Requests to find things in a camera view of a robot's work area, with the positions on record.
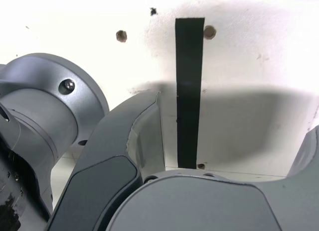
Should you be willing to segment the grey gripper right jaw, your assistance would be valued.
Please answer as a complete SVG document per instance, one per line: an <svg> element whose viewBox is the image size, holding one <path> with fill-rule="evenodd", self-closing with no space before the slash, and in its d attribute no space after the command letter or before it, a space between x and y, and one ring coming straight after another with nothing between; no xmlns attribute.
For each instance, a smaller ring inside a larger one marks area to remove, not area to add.
<svg viewBox="0 0 319 231"><path fill-rule="evenodd" d="M316 231L319 130L305 136L284 179L239 182L179 170L133 192L109 231Z"/></svg>

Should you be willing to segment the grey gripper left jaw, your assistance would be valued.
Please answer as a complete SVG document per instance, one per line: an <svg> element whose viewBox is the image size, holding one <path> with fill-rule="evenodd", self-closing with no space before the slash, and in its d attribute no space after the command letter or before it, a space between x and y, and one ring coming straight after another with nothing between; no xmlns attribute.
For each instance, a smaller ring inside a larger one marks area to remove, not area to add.
<svg viewBox="0 0 319 231"><path fill-rule="evenodd" d="M165 170L158 92L111 110L89 137L55 207L49 231L104 231L148 176Z"/></svg>

